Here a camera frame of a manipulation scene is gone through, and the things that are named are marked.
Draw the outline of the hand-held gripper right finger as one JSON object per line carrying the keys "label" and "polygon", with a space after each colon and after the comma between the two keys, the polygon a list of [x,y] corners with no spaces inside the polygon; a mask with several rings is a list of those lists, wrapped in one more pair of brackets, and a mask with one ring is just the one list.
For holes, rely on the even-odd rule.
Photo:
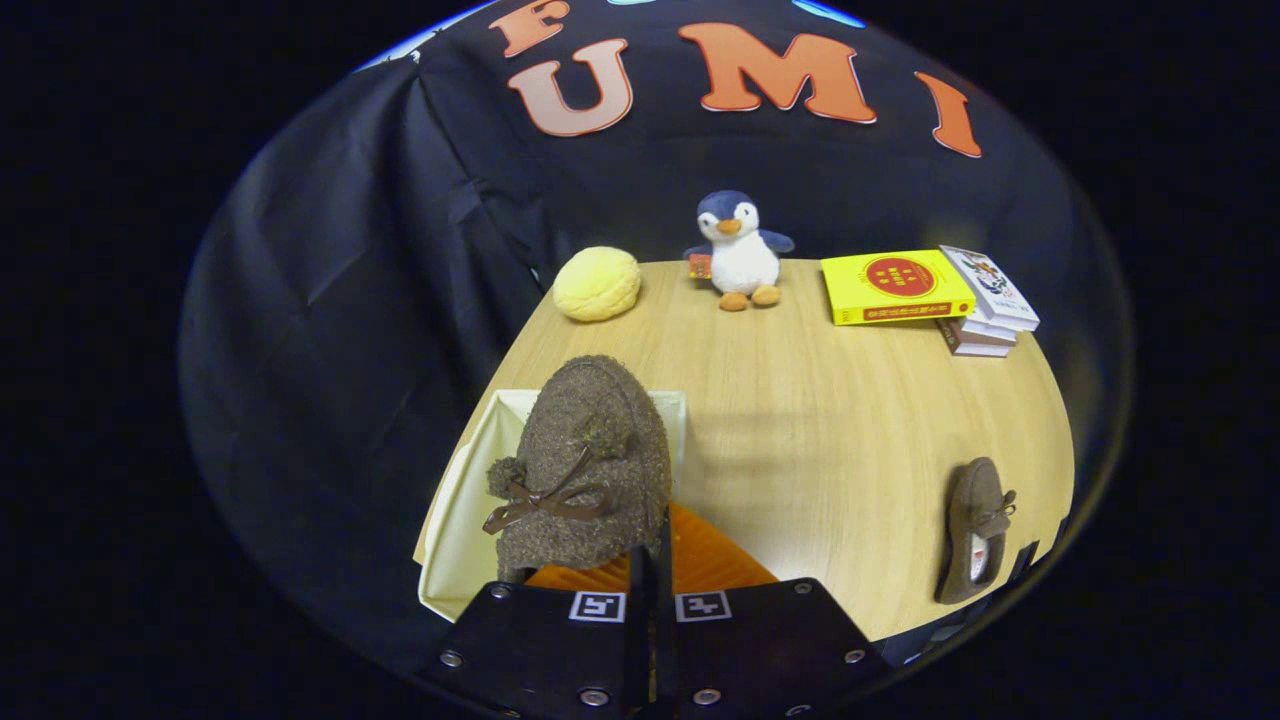
{"label": "hand-held gripper right finger", "polygon": [[692,511],[669,507],[657,691],[677,719],[833,717],[891,664],[814,578],[778,580]]}

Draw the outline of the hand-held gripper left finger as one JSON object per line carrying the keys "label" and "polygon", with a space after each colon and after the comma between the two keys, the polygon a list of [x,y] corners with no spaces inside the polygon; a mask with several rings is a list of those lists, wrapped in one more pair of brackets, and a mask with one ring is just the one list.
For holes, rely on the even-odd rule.
{"label": "hand-held gripper left finger", "polygon": [[428,652],[419,682],[486,719],[631,719],[650,703],[652,559],[626,592],[489,582]]}

